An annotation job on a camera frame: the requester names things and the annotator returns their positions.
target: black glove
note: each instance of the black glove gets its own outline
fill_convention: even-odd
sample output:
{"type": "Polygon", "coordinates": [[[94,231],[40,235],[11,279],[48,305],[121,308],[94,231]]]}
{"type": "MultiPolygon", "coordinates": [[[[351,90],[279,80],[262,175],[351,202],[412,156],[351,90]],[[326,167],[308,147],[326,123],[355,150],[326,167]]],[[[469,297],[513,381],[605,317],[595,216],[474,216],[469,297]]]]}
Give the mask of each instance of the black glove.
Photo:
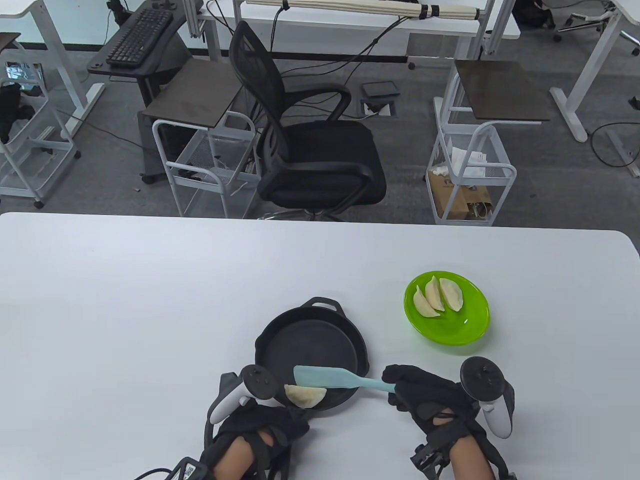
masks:
{"type": "Polygon", "coordinates": [[[413,420],[429,435],[438,426],[434,418],[460,418],[466,423],[478,413],[475,402],[459,383],[425,372],[412,365],[389,365],[382,373],[382,381],[396,384],[389,403],[400,412],[410,412],[413,420]],[[450,408],[454,415],[441,413],[450,408]]]}
{"type": "Polygon", "coordinates": [[[486,459],[498,468],[499,479],[509,478],[502,456],[476,421],[480,410],[477,401],[467,395],[459,383],[412,365],[389,365],[382,373],[382,380],[396,384],[395,394],[389,394],[389,403],[401,412],[411,413],[434,450],[442,451],[448,458],[449,449],[458,439],[473,435],[486,459]],[[446,408],[454,413],[442,413],[446,408]],[[436,426],[434,418],[454,420],[436,426]]]}
{"type": "Polygon", "coordinates": [[[241,436],[251,445],[255,456],[252,470],[264,477],[265,470],[278,470],[288,462],[291,444],[309,431],[309,423],[301,412],[294,408],[258,405],[251,399],[223,422],[218,434],[202,452],[200,462],[213,470],[231,443],[241,436]],[[267,431],[273,437],[272,447],[264,443],[259,430],[267,431]]]}

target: dumpling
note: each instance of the dumpling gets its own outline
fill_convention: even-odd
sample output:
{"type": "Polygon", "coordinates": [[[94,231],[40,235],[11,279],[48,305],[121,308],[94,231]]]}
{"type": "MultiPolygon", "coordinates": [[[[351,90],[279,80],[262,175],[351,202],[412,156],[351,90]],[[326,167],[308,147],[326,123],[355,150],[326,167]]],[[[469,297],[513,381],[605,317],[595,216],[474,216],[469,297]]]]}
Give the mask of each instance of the dumpling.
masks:
{"type": "Polygon", "coordinates": [[[438,279],[435,278],[435,276],[427,283],[427,286],[425,286],[424,296],[427,298],[431,308],[444,312],[444,305],[440,297],[440,288],[438,288],[438,279]]]}
{"type": "Polygon", "coordinates": [[[284,392],[287,395],[287,398],[297,407],[313,408],[319,404],[326,395],[326,388],[285,385],[284,392]]]}
{"type": "Polygon", "coordinates": [[[415,305],[418,313],[423,317],[431,318],[431,317],[439,317],[440,314],[431,308],[429,302],[424,297],[422,292],[420,292],[420,287],[418,285],[415,286],[415,293],[413,294],[413,304],[415,305]]]}
{"type": "Polygon", "coordinates": [[[459,312],[464,301],[462,298],[462,290],[458,284],[448,278],[441,278],[440,288],[442,289],[442,294],[444,295],[447,304],[452,308],[452,310],[459,312]]]}

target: hand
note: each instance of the hand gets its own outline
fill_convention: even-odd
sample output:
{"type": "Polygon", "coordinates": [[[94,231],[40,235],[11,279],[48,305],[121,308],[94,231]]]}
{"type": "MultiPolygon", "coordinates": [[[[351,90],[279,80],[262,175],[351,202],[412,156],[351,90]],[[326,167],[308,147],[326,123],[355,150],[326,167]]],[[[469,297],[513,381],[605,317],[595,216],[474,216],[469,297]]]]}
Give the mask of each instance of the hand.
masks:
{"type": "Polygon", "coordinates": [[[410,412],[413,421],[429,435],[438,426],[459,417],[465,423],[477,415],[474,400],[459,383],[411,365],[389,365],[382,380],[396,384],[389,403],[400,412],[410,412]]]}
{"type": "Polygon", "coordinates": [[[213,470],[234,440],[241,436],[251,445],[257,468],[267,470],[308,431],[309,423],[300,415],[300,410],[258,405],[251,399],[222,423],[200,461],[213,470]]]}

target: keyboard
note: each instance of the keyboard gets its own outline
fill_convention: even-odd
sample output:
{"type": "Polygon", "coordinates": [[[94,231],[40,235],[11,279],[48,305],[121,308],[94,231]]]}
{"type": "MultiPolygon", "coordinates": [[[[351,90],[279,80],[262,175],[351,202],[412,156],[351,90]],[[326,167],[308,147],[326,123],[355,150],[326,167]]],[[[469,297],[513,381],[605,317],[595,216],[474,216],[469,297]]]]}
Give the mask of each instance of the keyboard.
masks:
{"type": "Polygon", "coordinates": [[[136,68],[152,52],[155,44],[173,20],[168,10],[145,8],[131,27],[107,55],[107,63],[114,67],[136,68]]]}

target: rolled fabric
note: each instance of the rolled fabric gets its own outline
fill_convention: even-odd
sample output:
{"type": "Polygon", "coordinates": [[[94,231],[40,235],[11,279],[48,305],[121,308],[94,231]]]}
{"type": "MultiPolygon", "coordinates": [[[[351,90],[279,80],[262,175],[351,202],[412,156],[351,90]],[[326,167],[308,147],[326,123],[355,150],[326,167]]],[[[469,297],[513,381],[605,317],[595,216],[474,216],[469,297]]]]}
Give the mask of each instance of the rolled fabric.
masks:
{"type": "MultiPolygon", "coordinates": [[[[282,0],[246,0],[256,5],[282,6],[282,0]]],[[[289,6],[320,8],[341,12],[379,13],[413,19],[440,17],[452,20],[477,20],[479,9],[462,5],[421,5],[394,0],[287,0],[289,6]]]]}

